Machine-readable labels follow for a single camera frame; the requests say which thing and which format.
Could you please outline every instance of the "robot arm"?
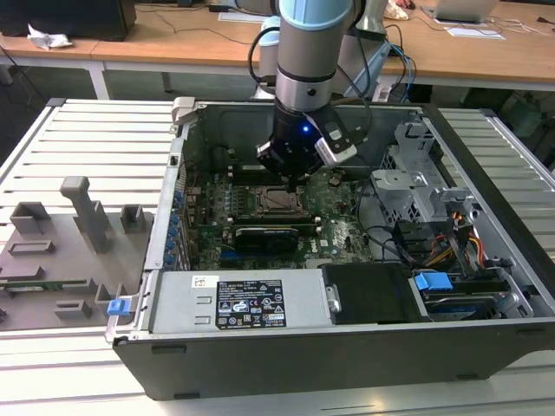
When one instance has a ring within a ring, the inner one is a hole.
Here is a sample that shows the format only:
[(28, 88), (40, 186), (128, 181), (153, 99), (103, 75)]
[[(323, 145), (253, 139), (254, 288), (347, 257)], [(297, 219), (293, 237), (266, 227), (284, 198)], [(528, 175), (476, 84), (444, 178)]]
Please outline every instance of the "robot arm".
[(385, 40), (387, 0), (237, 0), (237, 6), (282, 17), (277, 52), (276, 106), (270, 140), (258, 160), (291, 189), (322, 165), (356, 154), (348, 132), (330, 106), (332, 79), (343, 36), (354, 24)]

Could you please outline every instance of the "laptop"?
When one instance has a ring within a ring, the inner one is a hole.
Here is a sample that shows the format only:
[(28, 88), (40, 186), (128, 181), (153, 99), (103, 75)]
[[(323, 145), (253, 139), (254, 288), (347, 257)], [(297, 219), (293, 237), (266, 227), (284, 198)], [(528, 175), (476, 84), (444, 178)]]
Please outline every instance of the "laptop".
[(483, 23), (500, 0), (440, 0), (435, 7), (422, 7), (430, 17), (448, 22)]

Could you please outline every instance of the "motherboard chip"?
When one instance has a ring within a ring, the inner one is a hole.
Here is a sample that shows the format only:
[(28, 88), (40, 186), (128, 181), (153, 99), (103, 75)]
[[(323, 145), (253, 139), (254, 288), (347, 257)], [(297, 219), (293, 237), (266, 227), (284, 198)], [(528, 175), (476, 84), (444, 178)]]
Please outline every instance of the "motherboard chip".
[(252, 213), (264, 218), (296, 218), (307, 215), (301, 192), (287, 192), (284, 186), (261, 186), (255, 191), (257, 207)]

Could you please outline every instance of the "computer case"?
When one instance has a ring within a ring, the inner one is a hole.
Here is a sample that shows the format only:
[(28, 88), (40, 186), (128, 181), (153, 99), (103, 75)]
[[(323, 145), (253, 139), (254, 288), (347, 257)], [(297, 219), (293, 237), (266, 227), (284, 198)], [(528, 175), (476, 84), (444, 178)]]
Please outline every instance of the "computer case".
[(134, 0), (0, 0), (0, 31), (25, 36), (27, 24), (50, 34), (123, 41), (136, 19)]

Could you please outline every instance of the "motherboard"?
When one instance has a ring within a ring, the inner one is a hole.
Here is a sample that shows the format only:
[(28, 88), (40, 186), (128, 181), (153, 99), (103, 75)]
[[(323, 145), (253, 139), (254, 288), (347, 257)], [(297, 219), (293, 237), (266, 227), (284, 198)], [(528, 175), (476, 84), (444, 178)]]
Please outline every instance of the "motherboard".
[(187, 192), (192, 267), (315, 269), (368, 262), (369, 240), (356, 216), (359, 185), (331, 170), (295, 192), (278, 182), (246, 185), (232, 175), (212, 175)]

